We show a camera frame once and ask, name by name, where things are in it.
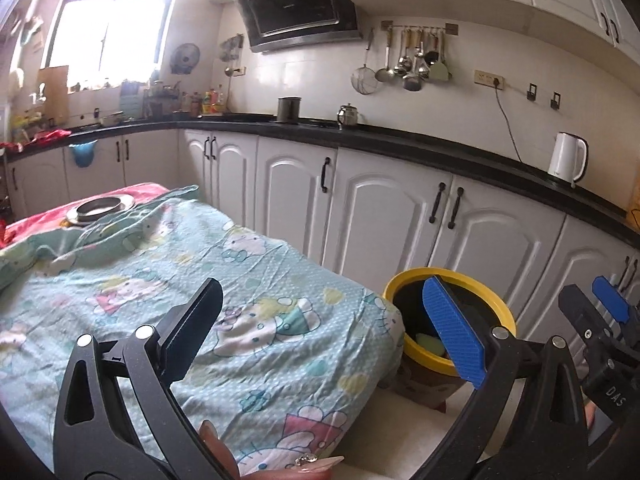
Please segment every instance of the blue gripper pad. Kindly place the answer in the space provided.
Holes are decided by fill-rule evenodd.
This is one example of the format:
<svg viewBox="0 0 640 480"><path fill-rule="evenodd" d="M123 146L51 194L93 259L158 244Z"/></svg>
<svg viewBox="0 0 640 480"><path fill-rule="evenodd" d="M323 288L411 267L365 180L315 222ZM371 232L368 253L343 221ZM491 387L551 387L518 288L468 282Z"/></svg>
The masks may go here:
<svg viewBox="0 0 640 480"><path fill-rule="evenodd" d="M438 278L425 280L422 304L460 377L477 390L486 375L484 347Z"/></svg>
<svg viewBox="0 0 640 480"><path fill-rule="evenodd" d="M629 321L629 304L604 276L598 276L591 290L618 323Z"/></svg>

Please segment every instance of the hand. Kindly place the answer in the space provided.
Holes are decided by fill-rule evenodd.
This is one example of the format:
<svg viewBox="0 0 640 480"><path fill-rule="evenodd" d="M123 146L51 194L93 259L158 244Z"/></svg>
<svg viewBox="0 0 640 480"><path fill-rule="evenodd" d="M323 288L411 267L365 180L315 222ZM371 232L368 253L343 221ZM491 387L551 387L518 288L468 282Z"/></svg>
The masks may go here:
<svg viewBox="0 0 640 480"><path fill-rule="evenodd" d="M240 471L238 464L229 448L218 439L216 429L208 420L204 420L198 434L209 451L218 459L227 471L236 480L240 480ZM326 459L328 462L318 460L313 465L295 467L291 469L281 469L278 471L257 471L247 476L243 476L244 480L331 480L331 468L336 465L342 457L332 457Z"/></svg>

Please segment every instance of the floor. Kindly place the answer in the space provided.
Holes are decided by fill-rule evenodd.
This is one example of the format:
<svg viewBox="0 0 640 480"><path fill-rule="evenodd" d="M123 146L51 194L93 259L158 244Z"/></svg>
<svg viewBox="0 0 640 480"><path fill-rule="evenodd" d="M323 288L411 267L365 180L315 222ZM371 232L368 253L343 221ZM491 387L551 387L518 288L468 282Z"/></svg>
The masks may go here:
<svg viewBox="0 0 640 480"><path fill-rule="evenodd" d="M509 429L524 381L517 381L487 448L495 454ZM466 384L436 412L388 390L377 389L334 455L344 455L334 480L408 480L435 450L473 392Z"/></svg>

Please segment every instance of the hello kitty bedsheet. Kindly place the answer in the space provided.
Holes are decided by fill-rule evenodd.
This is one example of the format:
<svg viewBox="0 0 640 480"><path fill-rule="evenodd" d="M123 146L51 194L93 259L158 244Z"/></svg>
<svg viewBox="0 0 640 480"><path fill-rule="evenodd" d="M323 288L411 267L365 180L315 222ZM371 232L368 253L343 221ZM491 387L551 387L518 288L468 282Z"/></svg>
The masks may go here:
<svg viewBox="0 0 640 480"><path fill-rule="evenodd" d="M50 467L76 338L156 324L209 276L222 284L223 311L172 392L194 427L213 421L243 474L331 453L395 371L404 330L395 307L196 194L174 190L0 251L0 400ZM160 456L128 381L122 389L145 449Z"/></svg>

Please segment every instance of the wall socket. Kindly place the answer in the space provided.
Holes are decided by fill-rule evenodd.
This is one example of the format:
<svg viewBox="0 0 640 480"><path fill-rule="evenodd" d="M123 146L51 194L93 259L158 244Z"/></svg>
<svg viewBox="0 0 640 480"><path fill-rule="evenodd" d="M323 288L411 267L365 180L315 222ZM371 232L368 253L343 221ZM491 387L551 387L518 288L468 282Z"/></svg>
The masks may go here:
<svg viewBox="0 0 640 480"><path fill-rule="evenodd" d="M476 70L474 72L474 83L479 85L485 85L494 88L494 79L496 78L498 79L498 81L500 81L498 90L504 90L504 78L501 75L492 74L490 72L482 72L481 70Z"/></svg>

